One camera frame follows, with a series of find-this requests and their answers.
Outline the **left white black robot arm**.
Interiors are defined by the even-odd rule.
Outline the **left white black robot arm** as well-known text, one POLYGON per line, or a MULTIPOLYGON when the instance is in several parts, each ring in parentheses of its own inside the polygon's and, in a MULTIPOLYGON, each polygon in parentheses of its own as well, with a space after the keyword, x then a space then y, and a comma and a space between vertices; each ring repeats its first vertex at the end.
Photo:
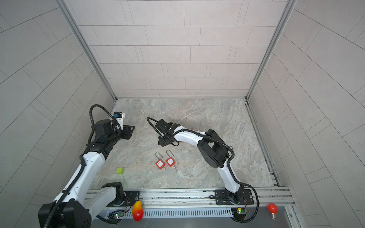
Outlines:
POLYGON ((93 109, 106 109, 94 104, 89 109, 92 132, 86 149, 79 156, 80 165, 62 192, 52 201, 43 204, 38 212, 42 228, 89 228, 94 218, 108 205, 127 205, 132 203, 126 196, 120 182, 111 182, 102 186, 101 190, 85 201, 85 196, 99 168, 106 161, 114 145, 119 140, 132 137, 134 126, 124 125, 125 114, 114 112, 108 119, 95 122, 93 109))

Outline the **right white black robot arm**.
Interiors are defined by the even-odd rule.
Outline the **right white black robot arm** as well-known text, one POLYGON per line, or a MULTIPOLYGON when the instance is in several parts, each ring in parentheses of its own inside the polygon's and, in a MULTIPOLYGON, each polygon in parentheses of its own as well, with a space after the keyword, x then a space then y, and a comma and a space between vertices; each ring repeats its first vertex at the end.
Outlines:
POLYGON ((238 223, 252 221, 259 211, 259 198, 255 188, 243 183, 236 177, 230 163, 235 157, 232 147, 228 146, 218 134, 210 129, 197 132, 180 124, 147 117, 147 122, 158 133, 158 144, 178 146, 180 142, 196 146, 204 160, 217 169, 224 182, 224 192, 209 196, 219 202, 229 202, 232 205, 243 205, 243 208, 233 210, 232 220, 238 223))

